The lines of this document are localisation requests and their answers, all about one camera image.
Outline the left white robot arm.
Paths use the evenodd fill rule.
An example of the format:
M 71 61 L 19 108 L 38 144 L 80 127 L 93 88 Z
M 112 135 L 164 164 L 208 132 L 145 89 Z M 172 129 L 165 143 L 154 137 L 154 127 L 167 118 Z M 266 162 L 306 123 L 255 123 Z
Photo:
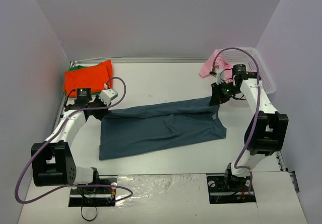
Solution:
M 98 170 L 95 167 L 77 166 L 70 146 L 89 116 L 101 120 L 117 96 L 114 89 L 104 89 L 93 99 L 91 89 L 76 89 L 74 103 L 64 106 L 60 123 L 54 132 L 43 143 L 35 143 L 31 148 L 36 186 L 83 185 L 90 193 L 100 190 Z

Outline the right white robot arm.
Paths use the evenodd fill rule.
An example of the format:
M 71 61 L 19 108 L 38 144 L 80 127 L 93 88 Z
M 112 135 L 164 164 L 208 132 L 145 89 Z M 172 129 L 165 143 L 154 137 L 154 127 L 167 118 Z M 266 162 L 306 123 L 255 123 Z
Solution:
M 242 94 L 254 114 L 245 132 L 245 146 L 237 159 L 228 164 L 223 177 L 225 188 L 235 190 L 260 161 L 281 150 L 289 118 L 272 105 L 257 72 L 247 71 L 244 64 L 234 65 L 231 72 L 231 82 L 211 85 L 209 105 L 220 105 Z

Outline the blue t shirt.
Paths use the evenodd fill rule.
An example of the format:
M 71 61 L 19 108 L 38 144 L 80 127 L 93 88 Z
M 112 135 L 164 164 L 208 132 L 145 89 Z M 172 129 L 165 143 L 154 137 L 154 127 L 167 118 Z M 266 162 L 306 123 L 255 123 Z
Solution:
M 208 97 L 111 110 L 101 121 L 101 161 L 224 139 Z

